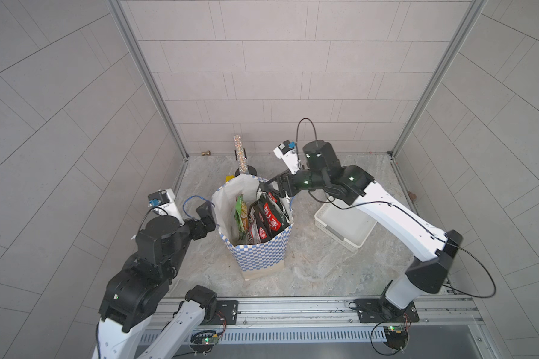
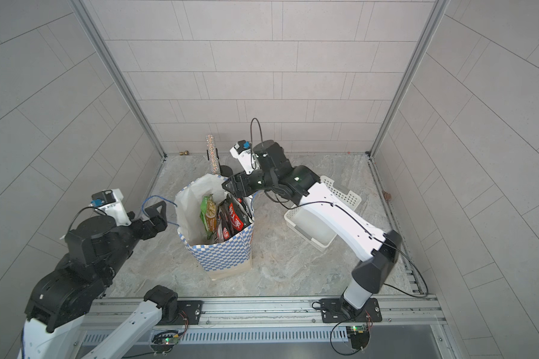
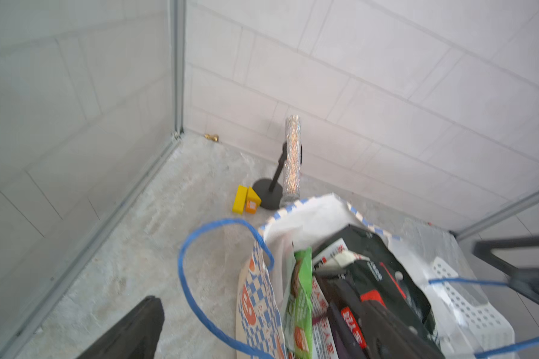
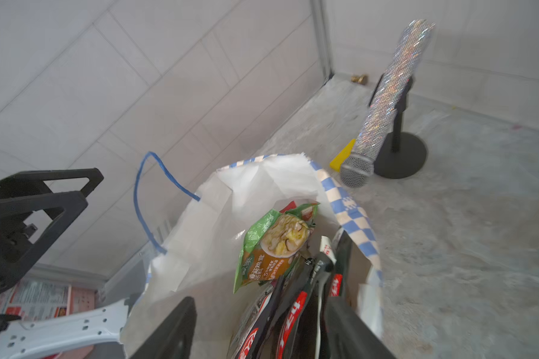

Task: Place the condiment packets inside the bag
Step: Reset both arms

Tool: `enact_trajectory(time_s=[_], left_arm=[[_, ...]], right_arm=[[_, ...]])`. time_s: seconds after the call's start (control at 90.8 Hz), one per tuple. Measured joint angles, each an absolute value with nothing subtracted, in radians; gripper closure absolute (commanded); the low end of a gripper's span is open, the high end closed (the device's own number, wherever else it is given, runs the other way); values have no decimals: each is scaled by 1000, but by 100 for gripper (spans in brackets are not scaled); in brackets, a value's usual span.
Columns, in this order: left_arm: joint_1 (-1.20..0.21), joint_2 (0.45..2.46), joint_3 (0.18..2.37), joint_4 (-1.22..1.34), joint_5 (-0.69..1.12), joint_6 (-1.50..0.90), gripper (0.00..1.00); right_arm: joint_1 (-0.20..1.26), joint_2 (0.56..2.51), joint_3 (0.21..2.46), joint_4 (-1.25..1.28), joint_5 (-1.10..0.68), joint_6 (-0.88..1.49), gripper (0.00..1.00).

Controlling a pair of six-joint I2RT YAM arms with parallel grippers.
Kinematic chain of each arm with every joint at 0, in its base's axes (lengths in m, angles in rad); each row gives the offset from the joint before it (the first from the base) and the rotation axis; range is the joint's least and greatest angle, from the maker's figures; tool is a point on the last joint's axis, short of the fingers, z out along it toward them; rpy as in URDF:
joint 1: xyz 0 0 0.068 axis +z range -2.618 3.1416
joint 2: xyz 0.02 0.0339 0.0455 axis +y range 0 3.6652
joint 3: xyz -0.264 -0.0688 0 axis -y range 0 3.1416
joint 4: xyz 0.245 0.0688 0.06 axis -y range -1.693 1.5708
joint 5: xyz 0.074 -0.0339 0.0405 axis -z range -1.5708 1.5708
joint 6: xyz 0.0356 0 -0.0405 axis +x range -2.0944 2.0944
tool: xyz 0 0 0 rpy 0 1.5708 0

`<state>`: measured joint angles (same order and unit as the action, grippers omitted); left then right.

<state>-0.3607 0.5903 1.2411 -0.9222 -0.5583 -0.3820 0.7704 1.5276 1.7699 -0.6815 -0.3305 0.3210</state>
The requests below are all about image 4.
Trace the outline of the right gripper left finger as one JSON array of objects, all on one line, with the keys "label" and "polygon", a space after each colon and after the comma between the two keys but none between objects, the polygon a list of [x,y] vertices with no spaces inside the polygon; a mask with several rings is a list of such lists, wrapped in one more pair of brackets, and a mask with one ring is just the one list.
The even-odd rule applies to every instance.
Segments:
[{"label": "right gripper left finger", "polygon": [[185,297],[133,354],[134,359],[188,359],[196,330],[194,298]]}]

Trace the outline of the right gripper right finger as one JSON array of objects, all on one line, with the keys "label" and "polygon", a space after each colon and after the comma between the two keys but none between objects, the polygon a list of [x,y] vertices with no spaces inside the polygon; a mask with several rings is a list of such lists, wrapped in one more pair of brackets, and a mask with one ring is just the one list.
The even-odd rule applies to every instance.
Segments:
[{"label": "right gripper right finger", "polygon": [[331,358],[395,359],[343,298],[329,298],[324,318]]}]

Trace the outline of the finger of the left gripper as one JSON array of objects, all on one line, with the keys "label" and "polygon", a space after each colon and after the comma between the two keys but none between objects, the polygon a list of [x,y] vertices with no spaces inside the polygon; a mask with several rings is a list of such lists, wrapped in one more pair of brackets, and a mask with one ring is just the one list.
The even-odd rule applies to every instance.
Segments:
[{"label": "finger of the left gripper", "polygon": [[29,272],[87,206],[80,191],[0,199],[0,294]]},{"label": "finger of the left gripper", "polygon": [[47,185],[48,182],[73,179],[88,180],[80,189],[81,193],[88,197],[102,183],[104,176],[97,168],[22,171],[0,180],[0,200],[49,194],[52,190]]}]

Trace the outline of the black red condiment packet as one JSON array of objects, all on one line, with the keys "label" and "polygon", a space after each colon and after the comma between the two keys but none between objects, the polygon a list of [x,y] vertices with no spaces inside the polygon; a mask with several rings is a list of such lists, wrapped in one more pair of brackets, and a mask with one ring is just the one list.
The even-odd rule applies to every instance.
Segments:
[{"label": "black red condiment packet", "polygon": [[347,297],[352,240],[343,228],[319,253],[267,287],[232,338],[228,358],[329,358],[324,311]]}]

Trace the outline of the blue checkered paper bag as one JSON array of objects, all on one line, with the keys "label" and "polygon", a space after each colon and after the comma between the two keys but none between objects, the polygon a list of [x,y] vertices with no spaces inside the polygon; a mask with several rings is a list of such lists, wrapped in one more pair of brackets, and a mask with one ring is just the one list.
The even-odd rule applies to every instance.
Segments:
[{"label": "blue checkered paper bag", "polygon": [[353,240],[349,292],[359,318],[383,334],[379,246],[365,210],[329,173],[303,154],[259,156],[214,171],[200,185],[165,239],[164,254],[151,263],[145,291],[121,332],[132,358],[185,298],[196,303],[192,358],[223,358],[245,309],[259,295],[257,285],[234,288],[248,230],[271,209],[292,200],[318,203],[311,243],[345,230]]}]

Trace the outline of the light green condiment packet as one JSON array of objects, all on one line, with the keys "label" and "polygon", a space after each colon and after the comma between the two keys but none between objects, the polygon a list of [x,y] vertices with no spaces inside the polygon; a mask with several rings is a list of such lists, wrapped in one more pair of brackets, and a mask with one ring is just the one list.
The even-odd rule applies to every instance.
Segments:
[{"label": "light green condiment packet", "polygon": [[242,232],[243,247],[233,291],[252,283],[274,281],[289,273],[314,231],[319,206],[318,202],[292,201],[280,211],[271,209]]}]

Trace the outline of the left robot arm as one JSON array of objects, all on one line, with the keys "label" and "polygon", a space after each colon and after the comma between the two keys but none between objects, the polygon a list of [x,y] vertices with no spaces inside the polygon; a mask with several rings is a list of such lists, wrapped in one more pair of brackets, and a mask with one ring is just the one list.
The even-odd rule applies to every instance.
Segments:
[{"label": "left robot arm", "polygon": [[[13,288],[87,208],[103,181],[96,168],[23,171],[0,180],[0,294]],[[46,358],[119,343],[130,299],[80,314],[24,321],[0,314],[0,358]]]}]

